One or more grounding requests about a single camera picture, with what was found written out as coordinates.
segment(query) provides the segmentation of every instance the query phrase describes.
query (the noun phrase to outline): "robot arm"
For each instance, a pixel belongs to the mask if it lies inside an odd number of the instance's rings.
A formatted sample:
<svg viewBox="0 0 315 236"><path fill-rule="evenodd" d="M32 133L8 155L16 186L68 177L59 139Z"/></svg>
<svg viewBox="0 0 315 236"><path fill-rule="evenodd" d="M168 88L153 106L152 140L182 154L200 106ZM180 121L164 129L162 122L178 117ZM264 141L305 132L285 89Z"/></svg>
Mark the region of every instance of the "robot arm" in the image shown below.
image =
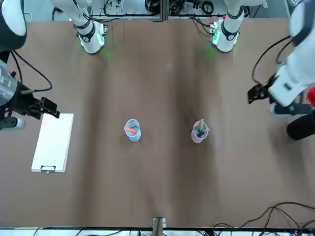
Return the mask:
<svg viewBox="0 0 315 236"><path fill-rule="evenodd" d="M227 6L227 15L215 23L215 35L212 43L222 52L229 52L237 41L239 30L244 19L243 6L257 6L265 0L224 0Z"/></svg>
<svg viewBox="0 0 315 236"><path fill-rule="evenodd" d="M308 104L296 104L298 97L315 82L315 0L305 0L294 9L290 19L293 52L279 66L267 85L255 85L248 92L249 103L269 98L276 115L308 114Z"/></svg>
<svg viewBox="0 0 315 236"><path fill-rule="evenodd" d="M23 119L12 116L17 112L40 119L43 113L59 118L57 105L47 98L34 98L33 91L17 81L15 73L6 70L12 50L21 48L26 40L26 23L21 0L0 0L0 130L23 129Z"/></svg>
<svg viewBox="0 0 315 236"><path fill-rule="evenodd" d="M78 31L81 45L89 54L94 54L105 44L107 27L103 24L84 17L89 16L87 0L51 0L51 3L62 10L73 21Z"/></svg>

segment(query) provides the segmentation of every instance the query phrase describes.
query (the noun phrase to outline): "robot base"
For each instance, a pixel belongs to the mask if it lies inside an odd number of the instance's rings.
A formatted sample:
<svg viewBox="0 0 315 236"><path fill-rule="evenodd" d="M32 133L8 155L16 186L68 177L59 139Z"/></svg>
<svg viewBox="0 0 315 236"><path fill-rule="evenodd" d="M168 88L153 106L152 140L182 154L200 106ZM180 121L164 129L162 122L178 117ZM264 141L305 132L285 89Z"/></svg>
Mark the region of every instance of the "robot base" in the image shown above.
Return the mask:
<svg viewBox="0 0 315 236"><path fill-rule="evenodd" d="M231 41L227 40L225 35L222 32L221 25L223 23L223 19L219 19L218 22L214 22L212 25L211 31L211 42L215 45L221 52L227 53L233 49L233 46L237 42L237 38L239 33L235 36L235 38Z"/></svg>
<svg viewBox="0 0 315 236"><path fill-rule="evenodd" d="M94 22L94 24L95 24L95 33L91 37L89 42L85 42L79 36L82 47L89 54L97 53L100 50L100 48L104 46L105 39L107 36L107 26L105 26L99 22Z"/></svg>

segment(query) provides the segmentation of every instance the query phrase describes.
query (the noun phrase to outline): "paper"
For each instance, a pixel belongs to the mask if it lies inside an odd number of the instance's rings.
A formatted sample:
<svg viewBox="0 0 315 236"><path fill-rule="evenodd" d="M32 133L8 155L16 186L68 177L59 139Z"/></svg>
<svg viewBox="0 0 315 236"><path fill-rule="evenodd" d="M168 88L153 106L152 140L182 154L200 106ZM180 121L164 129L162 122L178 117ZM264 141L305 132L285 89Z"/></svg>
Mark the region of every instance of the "paper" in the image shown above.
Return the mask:
<svg viewBox="0 0 315 236"><path fill-rule="evenodd" d="M73 114L59 119L44 114L34 154L32 172L64 172L67 162Z"/></svg>

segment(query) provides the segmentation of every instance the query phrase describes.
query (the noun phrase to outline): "red part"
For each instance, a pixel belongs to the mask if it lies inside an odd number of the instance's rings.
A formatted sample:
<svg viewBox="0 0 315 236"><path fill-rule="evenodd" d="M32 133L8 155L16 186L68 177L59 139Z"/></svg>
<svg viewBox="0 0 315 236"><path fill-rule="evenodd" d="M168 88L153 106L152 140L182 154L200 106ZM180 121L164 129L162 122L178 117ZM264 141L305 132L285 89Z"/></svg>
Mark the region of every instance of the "red part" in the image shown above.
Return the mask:
<svg viewBox="0 0 315 236"><path fill-rule="evenodd" d="M307 100L315 107L315 87L311 88L307 93Z"/></svg>

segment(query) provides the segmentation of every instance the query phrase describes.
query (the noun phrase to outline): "black cylinder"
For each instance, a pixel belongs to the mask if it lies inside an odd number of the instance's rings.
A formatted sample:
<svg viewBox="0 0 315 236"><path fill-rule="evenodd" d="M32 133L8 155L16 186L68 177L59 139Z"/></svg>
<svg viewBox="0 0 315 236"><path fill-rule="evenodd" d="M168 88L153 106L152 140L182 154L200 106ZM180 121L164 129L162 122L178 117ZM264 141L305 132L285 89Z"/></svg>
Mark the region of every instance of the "black cylinder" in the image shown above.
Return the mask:
<svg viewBox="0 0 315 236"><path fill-rule="evenodd" d="M315 134L315 111L291 122L286 132L293 140L300 140Z"/></svg>

